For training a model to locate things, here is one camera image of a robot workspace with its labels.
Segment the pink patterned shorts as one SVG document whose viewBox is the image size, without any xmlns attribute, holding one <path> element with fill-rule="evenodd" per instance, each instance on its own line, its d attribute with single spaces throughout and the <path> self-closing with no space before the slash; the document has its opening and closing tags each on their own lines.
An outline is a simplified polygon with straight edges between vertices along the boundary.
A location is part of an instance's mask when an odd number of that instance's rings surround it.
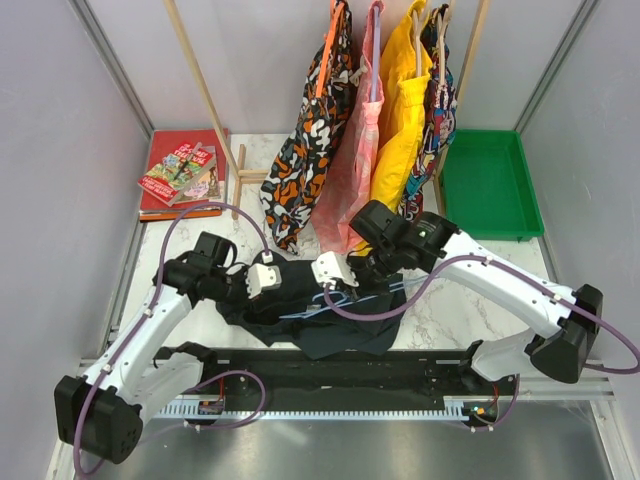
<svg viewBox="0 0 640 480">
<path fill-rule="evenodd" d="M 345 254 L 358 248 L 361 237 L 351 229 L 349 223 L 370 198 L 379 144 L 378 119 L 384 104 L 380 70 L 378 101 L 369 100 L 374 2 L 367 14 L 359 68 L 352 75 L 357 83 L 354 108 L 333 157 L 322 194 L 311 215 L 311 223 L 323 252 Z"/>
</svg>

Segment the dark navy shorts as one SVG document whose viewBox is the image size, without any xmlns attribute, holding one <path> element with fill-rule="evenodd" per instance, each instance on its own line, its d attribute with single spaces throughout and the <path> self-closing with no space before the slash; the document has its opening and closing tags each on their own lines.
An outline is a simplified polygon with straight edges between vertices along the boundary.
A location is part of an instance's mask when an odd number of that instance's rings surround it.
<svg viewBox="0 0 640 480">
<path fill-rule="evenodd" d="M 249 332 L 263 344 L 292 343 L 318 360 L 356 350 L 382 355 L 396 340 L 402 314 L 378 321 L 354 321 L 336 314 L 324 302 L 309 260 L 289 261 L 274 255 L 282 285 L 254 300 L 218 302 L 225 322 Z"/>
</svg>

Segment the large red book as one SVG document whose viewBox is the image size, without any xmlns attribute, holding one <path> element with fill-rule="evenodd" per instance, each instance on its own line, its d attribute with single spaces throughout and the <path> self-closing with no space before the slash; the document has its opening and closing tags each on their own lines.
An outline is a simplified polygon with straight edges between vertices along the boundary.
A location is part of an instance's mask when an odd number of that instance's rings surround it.
<svg viewBox="0 0 640 480">
<path fill-rule="evenodd" d="M 222 154 L 225 158 L 221 141 L 213 129 L 210 129 L 210 130 L 158 130 L 154 133 L 151 140 L 147 171 L 151 167 L 153 167 L 156 163 L 158 163 L 164 155 L 173 151 L 180 144 L 186 143 L 186 142 L 192 143 L 192 144 L 196 144 L 197 142 L 200 142 L 204 148 L 206 146 L 215 146 L 217 153 Z M 172 210 L 184 211 L 187 208 L 190 208 L 194 205 L 197 205 L 203 202 L 225 201 L 227 199 L 227 179 L 225 182 L 225 186 L 226 186 L 226 198 L 224 200 L 196 201 L 196 202 L 190 202 L 186 204 L 178 204 L 178 205 L 174 204 L 173 206 L 165 205 L 161 201 L 151 196 L 149 193 L 142 190 L 142 199 L 141 199 L 139 214 L 141 212 L 168 212 Z"/>
</svg>

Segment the wooden hanger under comic shorts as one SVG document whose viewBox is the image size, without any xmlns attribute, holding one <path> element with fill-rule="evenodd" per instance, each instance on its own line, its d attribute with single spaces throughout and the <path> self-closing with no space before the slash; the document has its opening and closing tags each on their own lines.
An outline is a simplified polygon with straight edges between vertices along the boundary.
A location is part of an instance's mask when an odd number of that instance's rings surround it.
<svg viewBox="0 0 640 480">
<path fill-rule="evenodd" d="M 442 5 L 436 15 L 437 33 L 438 33 L 438 68 L 439 68 L 439 86 L 446 86 L 446 48 L 445 37 L 446 30 L 452 17 L 452 11 L 455 2 L 449 1 L 446 6 Z"/>
</svg>

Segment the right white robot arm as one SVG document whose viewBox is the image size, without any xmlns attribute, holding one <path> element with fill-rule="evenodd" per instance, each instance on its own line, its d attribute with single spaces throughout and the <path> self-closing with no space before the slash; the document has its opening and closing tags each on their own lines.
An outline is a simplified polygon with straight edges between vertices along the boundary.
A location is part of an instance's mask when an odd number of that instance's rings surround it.
<svg viewBox="0 0 640 480">
<path fill-rule="evenodd" d="M 401 269 L 421 270 L 475 291 L 527 325 L 518 334 L 471 344 L 457 371 L 465 391 L 481 393 L 493 382 L 529 370 L 566 384 L 578 382 L 599 333 L 592 319 L 602 310 L 599 289 L 543 280 L 433 212 L 409 221 L 372 200 L 350 227 L 371 248 L 354 267 L 360 285 L 379 285 Z"/>
</svg>

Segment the orange thin book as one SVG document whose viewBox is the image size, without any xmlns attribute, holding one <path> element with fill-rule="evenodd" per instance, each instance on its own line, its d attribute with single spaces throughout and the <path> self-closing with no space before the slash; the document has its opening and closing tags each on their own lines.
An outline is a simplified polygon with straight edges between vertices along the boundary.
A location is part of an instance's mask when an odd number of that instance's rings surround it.
<svg viewBox="0 0 640 480">
<path fill-rule="evenodd" d="M 139 214 L 140 222 L 156 222 L 156 221 L 173 221 L 178 217 L 184 219 L 210 218 L 217 217 L 222 214 L 221 209 L 198 209 L 184 213 L 182 210 L 172 210 L 168 212 L 141 212 Z"/>
</svg>

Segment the comic print shorts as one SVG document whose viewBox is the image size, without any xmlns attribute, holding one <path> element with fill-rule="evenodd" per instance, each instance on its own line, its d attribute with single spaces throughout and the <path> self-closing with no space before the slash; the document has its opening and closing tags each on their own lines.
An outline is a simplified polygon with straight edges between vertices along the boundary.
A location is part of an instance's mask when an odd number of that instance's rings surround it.
<svg viewBox="0 0 640 480">
<path fill-rule="evenodd" d="M 433 179 L 444 150 L 453 142 L 456 131 L 457 93 L 448 66 L 449 49 L 446 43 L 446 86 L 439 86 L 438 33 L 436 15 L 441 6 L 431 11 L 422 33 L 422 42 L 431 57 L 430 78 L 424 95 L 425 126 L 422 145 L 410 171 L 399 205 L 399 212 L 407 220 L 414 220 L 423 210 L 424 185 Z"/>
</svg>

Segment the wooden hanger under yellow shorts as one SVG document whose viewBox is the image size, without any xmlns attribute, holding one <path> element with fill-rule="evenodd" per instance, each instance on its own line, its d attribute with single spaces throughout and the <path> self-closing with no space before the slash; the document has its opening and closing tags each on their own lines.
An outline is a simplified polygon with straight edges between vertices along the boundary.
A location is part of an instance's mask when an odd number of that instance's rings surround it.
<svg viewBox="0 0 640 480">
<path fill-rule="evenodd" d="M 429 72 L 432 66 L 431 57 L 421 38 L 431 14 L 431 2 L 426 1 L 421 8 L 411 11 L 410 38 L 415 55 L 415 77 L 422 77 Z"/>
</svg>

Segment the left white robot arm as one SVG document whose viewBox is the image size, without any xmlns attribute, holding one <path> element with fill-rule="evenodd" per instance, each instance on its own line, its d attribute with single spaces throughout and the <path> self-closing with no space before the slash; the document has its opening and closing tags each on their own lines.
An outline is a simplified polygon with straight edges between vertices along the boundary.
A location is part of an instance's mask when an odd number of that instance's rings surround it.
<svg viewBox="0 0 640 480">
<path fill-rule="evenodd" d="M 207 361 L 212 351 L 199 344 L 182 344 L 158 367 L 152 362 L 199 302 L 246 299 L 244 282 L 228 273 L 236 257 L 232 241 L 204 232 L 193 249 L 161 261 L 131 323 L 84 373 L 64 376 L 56 385 L 62 442 L 76 454 L 120 464 L 167 404 L 192 388 L 198 393 L 216 388 L 220 371 Z"/>
</svg>

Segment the green plastic tray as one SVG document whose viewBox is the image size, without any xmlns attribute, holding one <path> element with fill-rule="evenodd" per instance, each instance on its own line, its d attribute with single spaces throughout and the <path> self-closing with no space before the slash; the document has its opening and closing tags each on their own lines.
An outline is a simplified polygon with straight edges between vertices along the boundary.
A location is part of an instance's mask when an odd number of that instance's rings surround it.
<svg viewBox="0 0 640 480">
<path fill-rule="evenodd" d="M 460 129 L 440 185 L 446 217 L 476 240 L 528 241 L 544 234 L 518 132 Z"/>
</svg>

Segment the yellow shorts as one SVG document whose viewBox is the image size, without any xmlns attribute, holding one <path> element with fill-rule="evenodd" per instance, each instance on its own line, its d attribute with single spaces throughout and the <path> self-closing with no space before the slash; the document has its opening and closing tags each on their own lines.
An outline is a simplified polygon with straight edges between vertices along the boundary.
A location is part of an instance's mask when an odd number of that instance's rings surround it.
<svg viewBox="0 0 640 480">
<path fill-rule="evenodd" d="M 423 138 L 423 106 L 429 72 L 415 77 L 415 55 L 410 38 L 411 11 L 425 1 L 415 1 L 391 33 L 381 55 L 380 81 L 385 96 L 378 119 L 379 144 L 370 198 L 392 212 L 401 198 Z"/>
</svg>

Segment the camouflage orange black shorts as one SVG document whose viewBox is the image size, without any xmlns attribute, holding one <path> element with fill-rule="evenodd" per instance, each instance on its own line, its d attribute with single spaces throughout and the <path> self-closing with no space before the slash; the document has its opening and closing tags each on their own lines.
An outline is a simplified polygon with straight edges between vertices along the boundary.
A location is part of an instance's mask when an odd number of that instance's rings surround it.
<svg viewBox="0 0 640 480">
<path fill-rule="evenodd" d="M 352 12 L 347 3 L 347 26 L 340 49 L 342 69 L 327 95 L 315 97 L 323 46 L 308 69 L 302 103 L 292 133 L 271 164 L 259 200 L 275 245 L 298 253 L 298 235 L 311 219 L 351 116 L 356 87 Z"/>
</svg>

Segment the blue wire hanger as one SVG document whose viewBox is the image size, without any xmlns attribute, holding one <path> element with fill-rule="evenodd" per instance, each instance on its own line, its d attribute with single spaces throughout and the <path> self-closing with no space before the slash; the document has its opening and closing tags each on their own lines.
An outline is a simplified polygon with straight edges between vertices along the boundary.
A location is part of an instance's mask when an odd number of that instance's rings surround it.
<svg viewBox="0 0 640 480">
<path fill-rule="evenodd" d="M 394 294 L 399 291 L 405 291 L 408 287 L 413 287 L 415 285 L 422 283 L 426 278 L 427 276 L 423 275 L 413 279 L 411 278 L 403 279 L 401 281 L 391 283 L 389 285 L 389 293 Z M 358 300 L 351 300 L 344 292 L 336 292 L 336 295 L 339 296 L 338 301 L 336 302 L 336 306 L 339 308 L 346 308 L 347 306 L 350 306 L 356 303 L 367 302 L 379 297 L 379 294 L 372 294 L 369 296 L 362 297 Z M 324 313 L 325 311 L 330 311 L 330 310 L 331 308 L 327 304 L 311 305 L 304 312 L 281 315 L 280 319 L 281 320 L 308 319 L 308 318 L 317 316 L 321 313 Z"/>
</svg>

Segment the orange plastic hanger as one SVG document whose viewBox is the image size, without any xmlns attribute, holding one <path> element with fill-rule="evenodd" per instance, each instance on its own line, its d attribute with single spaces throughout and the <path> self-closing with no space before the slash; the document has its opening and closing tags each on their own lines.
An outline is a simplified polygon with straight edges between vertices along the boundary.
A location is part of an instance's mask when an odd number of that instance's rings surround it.
<svg viewBox="0 0 640 480">
<path fill-rule="evenodd" d="M 330 2 L 329 29 L 325 36 L 322 50 L 320 70 L 316 80 L 315 97 L 327 95 L 329 85 L 336 81 L 342 69 L 341 46 L 343 34 L 347 26 L 347 2 Z"/>
</svg>

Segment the wooden clothes rack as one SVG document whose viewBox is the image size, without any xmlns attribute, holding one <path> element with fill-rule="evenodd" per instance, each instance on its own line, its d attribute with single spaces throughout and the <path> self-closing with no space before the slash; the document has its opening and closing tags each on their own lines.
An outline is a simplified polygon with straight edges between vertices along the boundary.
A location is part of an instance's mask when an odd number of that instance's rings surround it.
<svg viewBox="0 0 640 480">
<path fill-rule="evenodd" d="M 245 169 L 245 157 L 246 157 L 246 146 L 241 144 L 239 147 L 239 152 L 237 158 L 234 156 L 231 151 L 231 147 L 229 146 L 229 141 L 227 139 L 226 134 L 224 133 L 224 128 L 222 126 L 222 122 L 219 118 L 219 115 L 216 111 L 216 107 L 213 101 L 213 97 L 209 90 L 209 87 L 206 83 L 204 74 L 201 70 L 201 67 L 198 63 L 197 56 L 195 54 L 194 48 L 192 46 L 191 40 L 187 33 L 186 27 L 182 20 L 181 14 L 179 12 L 179 8 L 176 4 L 176 1 L 163 1 L 166 13 L 169 17 L 169 20 L 172 24 L 176 37 L 181 46 L 182 52 L 186 59 L 187 65 L 190 68 L 192 76 L 196 82 L 196 86 L 202 96 L 205 107 L 209 114 L 209 118 L 212 122 L 214 131 L 218 135 L 218 138 L 221 141 L 222 149 L 225 154 L 226 163 L 228 172 L 232 173 L 232 176 L 235 179 L 235 190 L 232 195 L 231 204 L 222 203 L 222 209 L 231 212 L 231 218 L 234 221 L 237 221 L 239 218 L 239 213 L 244 213 L 240 210 L 241 198 L 243 193 L 243 187 L 249 184 L 259 184 L 267 175 L 266 169 Z M 456 87 L 457 92 L 457 100 L 458 106 L 460 106 L 464 94 L 466 92 L 468 76 L 470 76 L 470 72 L 472 71 L 476 53 L 479 46 L 479 40 L 482 36 L 485 21 L 487 18 L 487 14 L 489 11 L 489 7 L 491 5 L 491 1 L 478 1 L 475 18 L 473 21 L 473 25 L 471 28 L 471 32 L 469 35 L 466 52 L 464 56 L 464 61 L 460 70 L 460 74 L 458 76 L 458 84 Z M 447 158 L 447 149 L 444 150 L 439 165 L 436 169 L 433 179 L 431 180 L 433 183 L 433 190 L 436 199 L 436 205 L 438 209 L 438 213 L 441 215 L 446 214 L 446 206 L 443 200 L 442 187 L 440 185 L 440 177 L 441 172 L 444 168 Z"/>
</svg>

